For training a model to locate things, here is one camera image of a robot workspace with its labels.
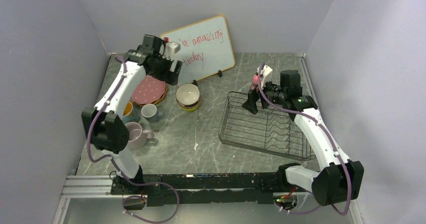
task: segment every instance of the metal wire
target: metal wire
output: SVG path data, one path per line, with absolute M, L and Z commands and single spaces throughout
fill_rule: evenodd
M 305 135 L 287 113 L 267 108 L 258 101 L 258 113 L 251 114 L 241 105 L 247 94 L 231 91 L 219 128 L 223 144 L 305 161 L 315 158 Z

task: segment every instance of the countertop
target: countertop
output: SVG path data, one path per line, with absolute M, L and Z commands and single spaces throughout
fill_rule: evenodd
M 289 158 L 242 149 L 221 144 L 218 138 L 228 92 L 247 93 L 257 67 L 266 62 L 274 72 L 272 81 L 279 84 L 282 70 L 298 70 L 301 75 L 303 94 L 310 94 L 302 64 L 296 54 L 235 53 L 236 65 L 223 72 L 198 81 L 201 104 L 194 112 L 185 112 L 175 101 L 177 86 L 168 85 L 163 101 L 157 104 L 165 117 L 155 124 L 141 121 L 146 128 L 155 132 L 143 148 L 133 151 L 135 160 L 142 166 L 145 174 L 180 173 L 244 173 L 275 172 L 278 166 L 287 163 L 300 163 L 308 169 L 318 171 L 316 159 L 295 161 Z M 114 56 L 110 59 L 98 100 L 112 84 L 120 64 Z M 97 158 L 101 151 L 92 147 Z M 108 159 L 91 163 L 83 149 L 77 175 L 106 175 L 114 167 Z

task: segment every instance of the pink mug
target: pink mug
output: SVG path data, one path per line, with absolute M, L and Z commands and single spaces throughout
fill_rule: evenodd
M 144 130 L 139 123 L 130 122 L 125 124 L 125 126 L 129 131 L 129 142 L 127 146 L 130 150 L 137 150 L 144 147 L 148 139 L 154 137 L 154 132 L 152 130 Z

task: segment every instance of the mug handle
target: mug handle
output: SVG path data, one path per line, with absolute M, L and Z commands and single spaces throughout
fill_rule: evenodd
M 148 135 L 148 139 L 152 139 L 154 137 L 154 132 L 152 132 L 152 130 L 144 130 L 142 131 L 143 134 L 147 134 Z

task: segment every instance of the polka dot plate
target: polka dot plate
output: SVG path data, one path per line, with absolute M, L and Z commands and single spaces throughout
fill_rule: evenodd
M 145 105 L 157 103 L 166 92 L 166 83 L 147 75 L 136 87 L 130 98 L 134 103 Z

